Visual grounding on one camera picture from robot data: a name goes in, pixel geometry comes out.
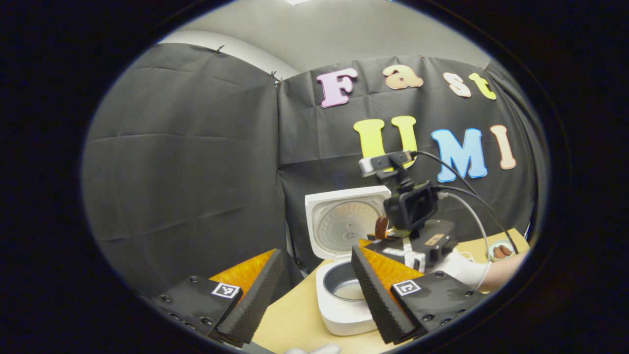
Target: open lid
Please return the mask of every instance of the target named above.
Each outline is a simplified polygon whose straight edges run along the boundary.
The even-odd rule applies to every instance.
[[[352,246],[374,233],[383,203],[391,197],[385,186],[354,188],[306,195],[306,222],[314,254],[341,261],[352,256]]]

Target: yellow letter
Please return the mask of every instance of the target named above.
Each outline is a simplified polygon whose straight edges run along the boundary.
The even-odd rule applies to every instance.
[[[391,123],[399,129],[402,138],[402,150],[417,151],[417,140],[415,140],[415,118],[409,115],[401,115],[391,120]],[[415,160],[404,164],[404,168],[409,168]]]
[[[476,73],[471,74],[470,79],[476,83],[476,86],[478,86],[478,89],[481,90],[481,93],[485,95],[485,97],[489,98],[490,100],[496,99],[496,94],[491,92],[489,88],[487,88],[487,85],[489,85],[487,80],[483,79]]]
[[[399,129],[399,134],[402,138],[402,149],[417,151],[417,141],[415,140],[415,131],[413,130],[415,118],[407,115],[395,117],[391,120],[391,123]],[[385,154],[381,132],[384,127],[384,122],[382,120],[361,120],[356,122],[353,127],[360,135],[362,157],[376,157]],[[404,168],[408,168],[413,163],[414,161],[404,164]],[[393,169],[389,168],[385,171],[390,172],[393,171]]]
[[[472,96],[472,91],[463,83],[463,79],[459,75],[452,74],[451,72],[444,72],[443,78],[450,84],[448,86],[452,92],[461,97]]]
[[[382,74],[387,77],[385,83],[392,89],[403,89],[408,86],[418,88],[424,83],[424,80],[406,65],[391,65],[384,69]]]

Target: gloved hand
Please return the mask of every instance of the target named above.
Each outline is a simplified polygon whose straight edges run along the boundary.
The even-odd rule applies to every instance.
[[[485,277],[487,264],[470,262],[455,248],[433,268],[426,269],[426,274],[437,270],[440,270],[458,281],[465,283],[470,288],[476,288]]]
[[[340,352],[341,352],[340,346],[334,343],[329,343],[311,351],[310,353],[299,348],[291,348],[291,349],[288,349],[284,354],[339,354]]]

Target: black backdrop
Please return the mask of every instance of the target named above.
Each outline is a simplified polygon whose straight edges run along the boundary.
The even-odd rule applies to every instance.
[[[398,64],[412,68],[423,78],[423,85],[400,90],[387,87],[382,70]],[[545,142],[543,134],[531,131],[539,126],[537,114],[511,76],[499,67],[493,69],[493,65],[483,71],[477,66],[420,55],[382,57],[321,67],[286,79],[279,85],[279,174],[286,194],[286,217],[291,236],[306,266],[314,268],[320,260],[310,248],[304,196],[376,184],[373,177],[362,178],[358,167],[362,151],[360,136],[353,125],[365,119],[384,121],[381,133],[385,152],[403,148],[399,130],[391,124],[391,119],[397,116],[415,117],[413,130],[418,150],[436,156],[440,151],[437,142],[431,138],[434,130],[449,129],[459,144],[463,144],[466,129],[479,129],[488,174],[482,178],[467,176],[466,180],[497,211],[505,227],[515,227],[525,233],[537,197],[536,179],[540,178],[543,184],[548,180],[543,171],[536,176],[532,146],[540,149]],[[352,79],[353,91],[347,94],[349,102],[322,108],[323,89],[316,77],[348,67],[358,72]],[[464,80],[472,96],[457,96],[443,79],[444,72],[454,72],[464,78],[476,72],[486,77],[490,89],[498,96],[496,101],[483,96],[469,79]],[[517,161],[513,169],[499,167],[500,151],[496,137],[489,131],[495,124],[507,128],[509,144]],[[441,168],[435,161],[419,156],[409,168],[409,175],[417,182],[432,180],[438,183],[437,174]],[[456,180],[445,184],[465,188]],[[478,201],[469,202],[489,235],[500,232]],[[476,223],[463,206],[446,199],[438,207],[434,217],[456,222],[455,234],[460,241],[480,238]]]
[[[382,69],[395,64],[410,66],[424,85],[388,88]],[[322,108],[315,77],[347,67],[358,72],[349,102]],[[469,80],[472,96],[461,98],[444,72],[481,73],[498,98],[487,99]],[[451,130],[460,144],[466,129],[481,130],[489,172],[467,179],[505,227],[524,233],[537,196],[531,144],[539,148],[543,137],[526,132],[525,124],[538,123],[534,112],[502,81],[480,67],[417,55],[334,64],[276,89],[268,74],[240,59],[194,45],[155,45],[112,86],[87,135],[82,189],[94,237],[114,269],[149,297],[191,274],[210,277],[270,248],[286,250],[286,222],[296,255],[314,269],[321,260],[311,250],[304,196],[375,185],[374,178],[361,178],[353,125],[383,120],[385,151],[397,151],[401,139],[391,119],[401,115],[416,118],[418,149],[437,156],[434,130]],[[522,103],[519,110],[514,100]],[[495,124],[508,130],[513,169],[499,167],[489,131]],[[441,168],[419,157],[409,172],[418,182],[436,182]],[[470,203],[487,233],[499,232],[479,202]],[[451,200],[440,202],[435,217],[455,221],[461,241],[480,237],[468,211]],[[299,281],[294,262],[286,262],[277,296]]]

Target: blue letter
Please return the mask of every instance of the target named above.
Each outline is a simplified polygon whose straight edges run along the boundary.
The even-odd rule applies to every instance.
[[[441,159],[450,167],[456,168],[461,177],[465,177],[467,168],[471,178],[485,177],[487,168],[482,158],[481,131],[478,129],[467,129],[463,148],[459,145],[457,138],[447,129],[439,129],[432,132],[431,136],[439,144]],[[437,176],[439,182],[451,182],[456,179],[445,166],[441,167],[441,173]]]

